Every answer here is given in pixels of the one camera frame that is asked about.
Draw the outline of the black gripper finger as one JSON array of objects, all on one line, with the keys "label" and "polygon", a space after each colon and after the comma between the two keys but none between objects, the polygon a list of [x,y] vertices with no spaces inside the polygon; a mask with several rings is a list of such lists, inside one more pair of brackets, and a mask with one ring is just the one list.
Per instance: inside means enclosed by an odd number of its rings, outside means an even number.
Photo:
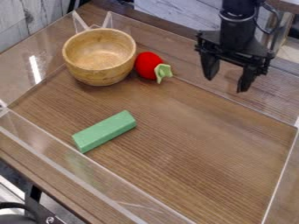
[{"label": "black gripper finger", "polygon": [[220,57],[213,53],[201,52],[200,63],[204,77],[211,81],[220,70]]},{"label": "black gripper finger", "polygon": [[255,78],[257,76],[257,68],[255,66],[245,66],[243,74],[237,80],[237,92],[247,92]]}]

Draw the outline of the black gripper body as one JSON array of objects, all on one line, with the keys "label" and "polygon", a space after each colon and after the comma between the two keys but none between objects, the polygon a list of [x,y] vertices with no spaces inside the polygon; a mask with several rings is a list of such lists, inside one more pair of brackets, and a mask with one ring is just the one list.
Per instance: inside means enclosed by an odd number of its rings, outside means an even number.
[{"label": "black gripper body", "polygon": [[275,54],[255,38],[240,50],[220,45],[220,31],[199,31],[196,39],[195,51],[200,56],[201,52],[213,53],[219,56],[219,61],[224,60],[239,67],[255,66],[256,75],[267,74]]}]

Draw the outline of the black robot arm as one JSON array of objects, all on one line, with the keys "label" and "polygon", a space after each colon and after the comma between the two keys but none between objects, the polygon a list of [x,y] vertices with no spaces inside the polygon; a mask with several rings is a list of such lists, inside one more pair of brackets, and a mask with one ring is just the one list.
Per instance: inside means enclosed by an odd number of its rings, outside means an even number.
[{"label": "black robot arm", "polygon": [[[263,29],[257,24],[259,9],[275,14],[275,27]],[[267,47],[256,39],[256,29],[275,35],[281,21],[277,10],[267,0],[221,0],[217,31],[197,31],[195,51],[205,79],[211,81],[220,70],[220,62],[243,68],[236,92],[247,92],[259,75],[267,75],[271,60],[276,56],[273,46]]]}]

